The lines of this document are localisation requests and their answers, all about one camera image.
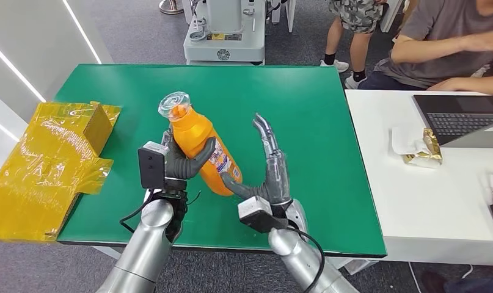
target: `gray robotic hand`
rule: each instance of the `gray robotic hand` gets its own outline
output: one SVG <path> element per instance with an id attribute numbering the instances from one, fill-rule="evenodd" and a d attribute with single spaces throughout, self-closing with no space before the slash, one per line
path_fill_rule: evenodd
<path id="1" fill-rule="evenodd" d="M 266 155 L 266 177 L 260 186 L 247 186 L 236 182 L 228 173 L 221 173 L 225 186 L 244 200 L 261 197 L 271 205 L 274 217 L 288 219 L 291 226 L 307 232 L 307 221 L 304 209 L 298 200 L 290 195 L 290 180 L 286 167 L 286 156 L 279 149 L 277 139 L 271 125 L 255 114 L 254 127 L 259 131 Z"/>
<path id="2" fill-rule="evenodd" d="M 188 159 L 185 156 L 176 141 L 174 141 L 171 130 L 164 131 L 162 145 L 169 148 L 166 154 L 166 177 L 186 180 L 196 176 L 208 161 L 216 148 L 216 138 L 210 137 L 207 139 L 201 152 L 193 159 Z"/>

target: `floor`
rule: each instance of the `floor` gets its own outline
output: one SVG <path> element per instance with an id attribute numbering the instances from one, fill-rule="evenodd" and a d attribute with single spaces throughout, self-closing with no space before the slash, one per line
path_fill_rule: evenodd
<path id="1" fill-rule="evenodd" d="M 115 63 L 185 63 L 182 15 L 162 15 L 152 0 L 83 0 Z M 268 26 L 266 63 L 318 65 L 331 14 L 325 0 L 298 0 L 294 31 Z M 393 33 L 373 36 L 367 70 L 388 55 Z M 345 33 L 337 56 L 349 59 Z M 0 293 L 95 292 L 115 261 L 91 247 L 0 243 Z M 412 264 L 417 278 L 426 270 L 458 280 L 469 266 Z M 347 279 L 361 293 L 415 293 L 406 262 L 379 262 Z M 475 266 L 469 278 L 493 276 L 493 267 Z M 173 251 L 158 282 L 159 292 L 301 292 L 274 255 Z"/>

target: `camouflage shorts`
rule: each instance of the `camouflage shorts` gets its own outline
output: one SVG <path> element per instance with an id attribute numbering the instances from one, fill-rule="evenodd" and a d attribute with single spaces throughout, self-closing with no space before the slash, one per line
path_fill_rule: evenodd
<path id="1" fill-rule="evenodd" d="M 383 6 L 374 0 L 330 0 L 329 9 L 341 19 L 341 25 L 358 34 L 374 32 L 383 14 Z"/>

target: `orange bottle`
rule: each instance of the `orange bottle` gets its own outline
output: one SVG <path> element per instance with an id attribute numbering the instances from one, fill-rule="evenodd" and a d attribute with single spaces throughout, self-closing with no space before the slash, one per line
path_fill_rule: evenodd
<path id="1" fill-rule="evenodd" d="M 190 159 L 203 149 L 207 138 L 216 137 L 216 149 L 199 173 L 213 192 L 223 196 L 232 195 L 219 174 L 228 172 L 233 179 L 241 183 L 241 170 L 212 126 L 212 122 L 192 108 L 189 95 L 184 92 L 167 95 L 160 102 L 158 112 L 169 119 L 174 140 Z"/>

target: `yellow packaging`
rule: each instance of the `yellow packaging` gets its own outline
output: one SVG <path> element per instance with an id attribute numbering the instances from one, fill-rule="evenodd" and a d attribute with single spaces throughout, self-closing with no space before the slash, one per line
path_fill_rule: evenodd
<path id="1" fill-rule="evenodd" d="M 0 169 L 0 241 L 54 241 L 79 193 L 96 194 L 120 108 L 40 103 Z"/>
<path id="2" fill-rule="evenodd" d="M 404 162 L 428 168 L 436 168 L 442 165 L 439 142 L 431 129 L 424 129 L 423 141 L 426 144 L 429 153 L 420 151 L 415 154 L 405 154 L 403 155 Z"/>

